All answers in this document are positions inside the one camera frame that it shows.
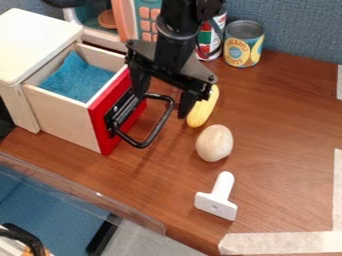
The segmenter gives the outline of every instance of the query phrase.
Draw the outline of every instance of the white plastic object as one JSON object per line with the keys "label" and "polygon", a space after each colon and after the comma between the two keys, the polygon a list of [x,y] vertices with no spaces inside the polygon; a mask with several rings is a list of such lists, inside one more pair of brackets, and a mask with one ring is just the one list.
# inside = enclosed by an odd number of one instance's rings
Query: white plastic object
{"label": "white plastic object", "polygon": [[234,221],[238,207],[228,201],[235,178],[230,172],[221,172],[210,194],[197,192],[195,207],[221,218]]}

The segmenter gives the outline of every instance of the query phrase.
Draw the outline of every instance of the drawer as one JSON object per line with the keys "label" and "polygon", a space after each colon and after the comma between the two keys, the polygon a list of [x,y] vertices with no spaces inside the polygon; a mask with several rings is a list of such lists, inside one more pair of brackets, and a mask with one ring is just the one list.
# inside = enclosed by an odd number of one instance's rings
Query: drawer
{"label": "drawer", "polygon": [[[86,103],[38,87],[63,64],[73,50],[88,64],[115,72]],[[118,136],[110,137],[105,115],[130,87],[130,73],[123,55],[80,43],[70,45],[23,84],[25,95],[42,131],[104,155],[110,154],[119,142]],[[121,129],[127,132],[145,107],[146,102],[140,104]]]}

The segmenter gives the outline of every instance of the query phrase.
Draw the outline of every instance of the orange button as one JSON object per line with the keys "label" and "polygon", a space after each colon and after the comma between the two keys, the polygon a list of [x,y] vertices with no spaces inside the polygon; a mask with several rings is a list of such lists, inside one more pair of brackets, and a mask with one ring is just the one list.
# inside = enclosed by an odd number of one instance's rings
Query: orange button
{"label": "orange button", "polygon": [[142,34],[142,38],[143,38],[144,41],[147,41],[147,42],[151,42],[151,41],[152,41],[152,35],[151,35],[151,33],[146,33],[146,32],[144,32],[144,33]]}
{"label": "orange button", "polygon": [[149,19],[150,18],[150,8],[148,8],[148,7],[140,7],[139,8],[139,14],[140,14],[141,18]]}
{"label": "orange button", "polygon": [[144,31],[150,31],[151,30],[151,22],[149,22],[147,20],[140,21],[140,26],[141,26],[141,29]]}
{"label": "orange button", "polygon": [[152,23],[152,32],[153,33],[158,33],[157,24],[155,22]]}
{"label": "orange button", "polygon": [[160,13],[160,9],[152,9],[151,11],[151,19],[156,20]]}

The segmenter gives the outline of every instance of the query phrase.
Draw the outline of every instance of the gray wall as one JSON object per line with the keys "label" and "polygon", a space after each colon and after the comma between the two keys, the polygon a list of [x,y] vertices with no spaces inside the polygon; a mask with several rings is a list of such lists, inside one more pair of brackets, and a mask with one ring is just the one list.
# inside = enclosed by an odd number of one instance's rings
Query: gray wall
{"label": "gray wall", "polygon": [[[268,49],[342,63],[342,0],[227,0],[231,20],[260,22]],[[17,7],[62,18],[41,0],[0,0],[0,13]]]}

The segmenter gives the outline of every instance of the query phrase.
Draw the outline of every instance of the black cable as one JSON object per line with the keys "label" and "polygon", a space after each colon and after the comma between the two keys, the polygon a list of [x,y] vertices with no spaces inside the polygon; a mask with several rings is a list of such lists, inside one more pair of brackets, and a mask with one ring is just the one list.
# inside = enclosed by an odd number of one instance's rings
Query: black cable
{"label": "black cable", "polygon": [[1,236],[24,243],[31,249],[34,256],[46,256],[42,242],[32,235],[14,230],[0,229]]}

